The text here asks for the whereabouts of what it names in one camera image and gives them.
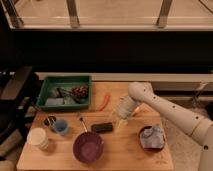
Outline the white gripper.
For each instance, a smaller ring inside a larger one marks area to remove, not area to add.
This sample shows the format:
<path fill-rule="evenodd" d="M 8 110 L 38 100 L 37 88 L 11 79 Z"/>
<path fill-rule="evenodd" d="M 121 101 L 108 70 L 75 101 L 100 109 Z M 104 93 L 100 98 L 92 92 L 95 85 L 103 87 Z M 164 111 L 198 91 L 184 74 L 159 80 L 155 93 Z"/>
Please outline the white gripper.
<path fill-rule="evenodd" d="M 140 103 L 138 101 L 135 101 L 130 96 L 125 96 L 119 101 L 113 114 L 118 119 L 127 120 L 134 114 L 135 109 L 139 106 Z"/>

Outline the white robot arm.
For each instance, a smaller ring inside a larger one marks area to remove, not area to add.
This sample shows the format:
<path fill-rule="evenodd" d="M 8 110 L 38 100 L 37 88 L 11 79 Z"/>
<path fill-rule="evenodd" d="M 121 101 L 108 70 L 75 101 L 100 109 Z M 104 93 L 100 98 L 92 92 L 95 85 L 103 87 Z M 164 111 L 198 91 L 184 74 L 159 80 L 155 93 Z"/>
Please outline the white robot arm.
<path fill-rule="evenodd" d="M 146 103 L 180 128 L 201 147 L 198 171 L 213 171 L 213 121 L 150 91 L 144 83 L 128 85 L 128 95 L 118 104 L 119 118 L 127 119 L 142 103 Z"/>

